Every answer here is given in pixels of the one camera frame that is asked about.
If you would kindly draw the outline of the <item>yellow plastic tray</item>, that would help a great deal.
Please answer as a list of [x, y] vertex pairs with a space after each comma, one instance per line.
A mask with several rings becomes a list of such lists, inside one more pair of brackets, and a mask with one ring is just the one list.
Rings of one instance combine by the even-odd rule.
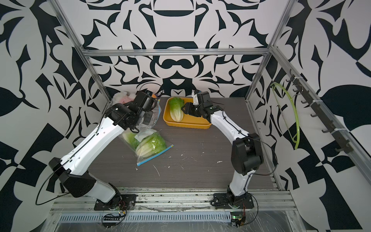
[[171, 114], [170, 114], [169, 101], [171, 99], [172, 97], [166, 101], [165, 109], [163, 112], [163, 120], [168, 126], [191, 128], [191, 129], [209, 129], [211, 127], [212, 124], [209, 123], [206, 119], [193, 117], [190, 115], [184, 115], [183, 120], [181, 122], [175, 122], [171, 118]]

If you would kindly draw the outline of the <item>clear zipper bag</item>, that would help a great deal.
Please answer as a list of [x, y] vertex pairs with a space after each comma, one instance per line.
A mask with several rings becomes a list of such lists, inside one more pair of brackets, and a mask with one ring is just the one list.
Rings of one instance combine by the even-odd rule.
[[149, 112], [143, 112], [143, 117], [138, 123], [137, 129], [139, 131], [145, 131], [151, 129], [157, 123], [160, 113], [160, 99], [155, 99], [154, 108]]
[[141, 166], [164, 154], [174, 146], [154, 129], [147, 129], [139, 133], [126, 130], [119, 138], [134, 152], [137, 159], [137, 166]]

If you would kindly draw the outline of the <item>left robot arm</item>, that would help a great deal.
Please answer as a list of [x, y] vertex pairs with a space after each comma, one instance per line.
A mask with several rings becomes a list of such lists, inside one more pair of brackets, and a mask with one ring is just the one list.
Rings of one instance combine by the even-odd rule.
[[125, 130], [139, 132], [149, 125], [158, 98], [149, 90], [136, 93], [128, 103], [108, 105], [97, 128], [74, 150], [62, 158], [53, 158], [49, 167], [75, 198], [89, 196], [105, 204], [113, 204], [120, 197], [118, 190], [95, 178], [88, 169], [99, 154]]

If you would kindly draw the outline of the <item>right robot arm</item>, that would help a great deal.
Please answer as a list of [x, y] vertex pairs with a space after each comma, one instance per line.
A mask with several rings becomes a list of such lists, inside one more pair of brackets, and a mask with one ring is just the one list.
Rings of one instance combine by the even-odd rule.
[[208, 92], [199, 90], [192, 93], [193, 103], [182, 107], [183, 113], [204, 118], [217, 127], [231, 142], [231, 163], [234, 174], [227, 190], [229, 201], [234, 202], [247, 194], [247, 187], [253, 175], [264, 163], [260, 137], [242, 129], [215, 105]]

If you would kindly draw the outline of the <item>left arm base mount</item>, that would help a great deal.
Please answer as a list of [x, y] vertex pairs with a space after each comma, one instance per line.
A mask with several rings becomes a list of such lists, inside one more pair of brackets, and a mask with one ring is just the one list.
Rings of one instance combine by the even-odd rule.
[[136, 205], [136, 194], [121, 194], [116, 195], [108, 203], [104, 203], [100, 200], [97, 200], [94, 206], [95, 211], [108, 211], [108, 210], [131, 210]]

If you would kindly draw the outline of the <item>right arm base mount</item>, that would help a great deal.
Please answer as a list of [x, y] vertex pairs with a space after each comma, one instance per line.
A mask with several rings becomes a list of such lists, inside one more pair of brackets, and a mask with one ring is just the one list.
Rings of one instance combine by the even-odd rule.
[[255, 207], [252, 195], [249, 193], [241, 196], [234, 196], [231, 192], [215, 193], [210, 204], [215, 209], [253, 209]]

